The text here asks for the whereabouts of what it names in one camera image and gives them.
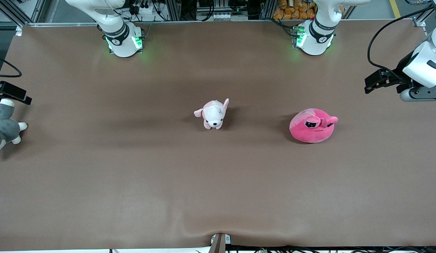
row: plush dog ear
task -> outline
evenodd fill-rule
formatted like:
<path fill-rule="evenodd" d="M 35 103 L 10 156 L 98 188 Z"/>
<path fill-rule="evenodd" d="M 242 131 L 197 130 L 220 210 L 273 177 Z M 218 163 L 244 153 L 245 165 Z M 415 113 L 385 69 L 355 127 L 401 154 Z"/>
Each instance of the plush dog ear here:
<path fill-rule="evenodd" d="M 228 106 L 228 105 L 229 105 L 229 99 L 226 99 L 226 100 L 224 101 L 223 106 L 224 106 L 224 108 L 227 109 L 227 106 Z"/>
<path fill-rule="evenodd" d="M 195 115 L 196 117 L 200 117 L 201 114 L 202 114 L 202 111 L 203 111 L 203 110 L 204 110 L 204 109 L 200 108 L 199 110 L 194 111 L 194 115 Z"/>

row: plush toy ear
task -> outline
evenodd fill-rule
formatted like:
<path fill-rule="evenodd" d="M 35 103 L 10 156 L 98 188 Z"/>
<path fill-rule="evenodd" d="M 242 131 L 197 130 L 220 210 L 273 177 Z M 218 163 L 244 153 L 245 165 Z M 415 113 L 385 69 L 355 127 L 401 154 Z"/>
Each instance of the plush toy ear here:
<path fill-rule="evenodd" d="M 201 114 L 202 114 L 202 111 L 203 111 L 203 110 L 204 110 L 204 109 L 200 108 L 199 110 L 194 111 L 194 115 L 195 115 L 196 117 L 200 117 Z"/>
<path fill-rule="evenodd" d="M 323 125 L 335 124 L 338 122 L 338 118 L 335 116 L 326 117 L 323 119 Z"/>
<path fill-rule="evenodd" d="M 229 99 L 226 99 L 225 101 L 224 101 L 224 108 L 226 108 L 227 109 L 227 106 L 229 105 Z"/>
<path fill-rule="evenodd" d="M 305 121 L 306 122 L 310 122 L 310 123 L 320 123 L 321 122 L 321 120 L 318 117 L 316 117 L 316 116 L 307 117 L 305 119 Z"/>

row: pink plush toy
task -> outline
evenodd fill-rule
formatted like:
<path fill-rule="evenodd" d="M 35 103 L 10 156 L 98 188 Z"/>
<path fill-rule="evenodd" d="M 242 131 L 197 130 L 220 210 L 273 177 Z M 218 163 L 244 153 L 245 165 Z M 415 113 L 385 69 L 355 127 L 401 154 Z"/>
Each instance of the pink plush toy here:
<path fill-rule="evenodd" d="M 338 118 L 319 109 L 305 109 L 290 122 L 290 133 L 298 141 L 317 143 L 333 133 Z"/>
<path fill-rule="evenodd" d="M 228 105 L 229 99 L 226 99 L 224 104 L 220 101 L 213 100 L 206 103 L 201 109 L 194 111 L 194 115 L 204 118 L 205 128 L 216 128 L 218 130 L 222 127 L 222 120 L 224 119 L 224 115 L 226 115 Z"/>

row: pink round plush toy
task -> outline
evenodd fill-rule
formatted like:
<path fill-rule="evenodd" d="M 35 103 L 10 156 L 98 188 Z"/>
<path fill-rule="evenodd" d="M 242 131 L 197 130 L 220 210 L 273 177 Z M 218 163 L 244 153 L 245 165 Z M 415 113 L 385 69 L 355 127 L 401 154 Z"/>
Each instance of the pink round plush toy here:
<path fill-rule="evenodd" d="M 305 109 L 290 122 L 290 133 L 298 141 L 317 143 L 326 140 L 333 133 L 338 118 L 319 109 Z"/>

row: plush toy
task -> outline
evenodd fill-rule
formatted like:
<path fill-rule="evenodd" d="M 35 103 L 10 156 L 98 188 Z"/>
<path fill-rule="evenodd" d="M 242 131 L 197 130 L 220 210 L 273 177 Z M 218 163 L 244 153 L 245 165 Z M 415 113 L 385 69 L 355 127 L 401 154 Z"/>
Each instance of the plush toy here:
<path fill-rule="evenodd" d="M 0 102 L 0 151 L 9 142 L 21 142 L 20 132 L 27 129 L 27 124 L 10 119 L 15 110 L 15 104 L 10 99 Z"/>
<path fill-rule="evenodd" d="M 305 109 L 290 122 L 290 133 L 295 139 L 307 143 L 326 140 L 333 133 L 338 118 L 323 110 Z"/>
<path fill-rule="evenodd" d="M 194 115 L 204 118 L 205 128 L 216 128 L 218 130 L 222 127 L 222 120 L 224 119 L 224 115 L 226 115 L 228 105 L 229 99 L 226 99 L 224 104 L 220 101 L 213 100 L 206 103 L 201 109 L 194 111 Z"/>

